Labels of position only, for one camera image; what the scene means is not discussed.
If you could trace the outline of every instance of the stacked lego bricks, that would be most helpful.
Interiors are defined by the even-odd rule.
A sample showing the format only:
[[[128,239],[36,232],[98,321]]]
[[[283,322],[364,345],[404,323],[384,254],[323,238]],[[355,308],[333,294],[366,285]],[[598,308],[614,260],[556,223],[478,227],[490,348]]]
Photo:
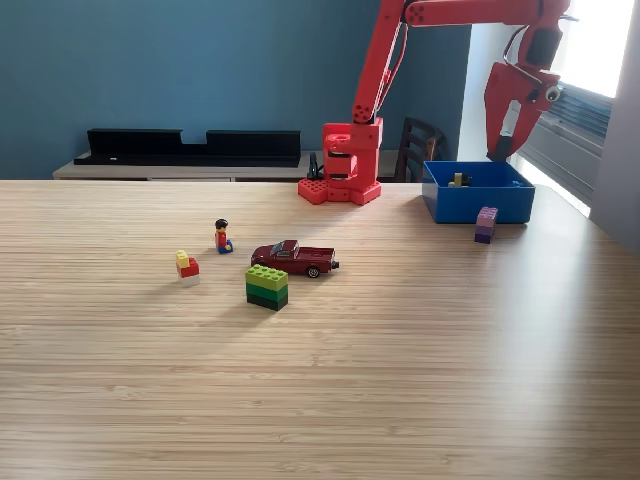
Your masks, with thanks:
[[[289,275],[274,268],[254,265],[245,273],[247,302],[281,310],[289,302]]]
[[[193,257],[187,255],[184,250],[176,252],[176,270],[180,277],[180,282],[185,287],[193,287],[200,283],[200,267]]]
[[[498,209],[483,207],[478,214],[478,220],[476,221],[476,236],[475,241],[478,243],[491,243],[493,238],[493,231],[496,226],[496,219],[498,218]]]

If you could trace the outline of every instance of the cable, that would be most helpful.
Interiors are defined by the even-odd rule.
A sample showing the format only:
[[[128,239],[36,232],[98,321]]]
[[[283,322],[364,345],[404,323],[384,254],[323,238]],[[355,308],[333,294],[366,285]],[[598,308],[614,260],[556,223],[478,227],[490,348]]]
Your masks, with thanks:
[[[400,64],[402,63],[402,59],[404,58],[404,52],[407,50],[407,40],[409,38],[409,26],[404,24],[404,38],[402,40],[402,48],[400,49],[400,53],[398,54],[398,58],[396,59],[396,64],[393,66],[393,70],[391,70],[391,76],[389,77],[389,81],[384,86],[382,90],[382,94],[380,95],[380,101],[376,105],[376,112],[380,110],[382,104],[384,103],[384,99],[387,98],[387,93],[389,93],[389,89],[391,88],[391,84],[393,80],[396,78],[396,74],[400,69]]]

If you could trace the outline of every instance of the blue plastic bin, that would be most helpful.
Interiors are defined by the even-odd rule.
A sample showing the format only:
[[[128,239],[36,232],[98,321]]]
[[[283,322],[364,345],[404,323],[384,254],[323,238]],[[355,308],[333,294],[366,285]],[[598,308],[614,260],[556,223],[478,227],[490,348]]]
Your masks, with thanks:
[[[471,175],[471,186],[449,187],[456,173]],[[535,192],[508,163],[424,162],[422,196],[436,223],[476,223],[482,207],[497,208],[498,223],[527,223]]]

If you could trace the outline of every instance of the toy car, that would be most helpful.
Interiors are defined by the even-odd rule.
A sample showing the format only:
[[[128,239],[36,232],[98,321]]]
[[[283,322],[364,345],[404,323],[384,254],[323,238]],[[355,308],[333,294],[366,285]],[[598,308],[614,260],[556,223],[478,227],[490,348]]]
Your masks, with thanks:
[[[300,247],[297,240],[284,240],[259,247],[251,255],[251,265],[264,265],[287,273],[307,274],[317,278],[338,268],[333,248]]]

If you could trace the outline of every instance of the window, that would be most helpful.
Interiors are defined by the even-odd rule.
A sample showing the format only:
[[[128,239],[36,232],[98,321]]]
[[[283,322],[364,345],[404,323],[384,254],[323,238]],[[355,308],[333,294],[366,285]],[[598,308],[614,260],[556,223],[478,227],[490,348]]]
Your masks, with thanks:
[[[561,75],[562,95],[518,151],[587,206],[598,176],[633,8],[634,0],[571,1],[567,14],[579,22],[560,22],[564,35],[551,68]],[[519,106],[512,105],[505,122],[509,134],[518,113]]]
[[[564,83],[614,98],[634,0],[572,0],[551,70]]]

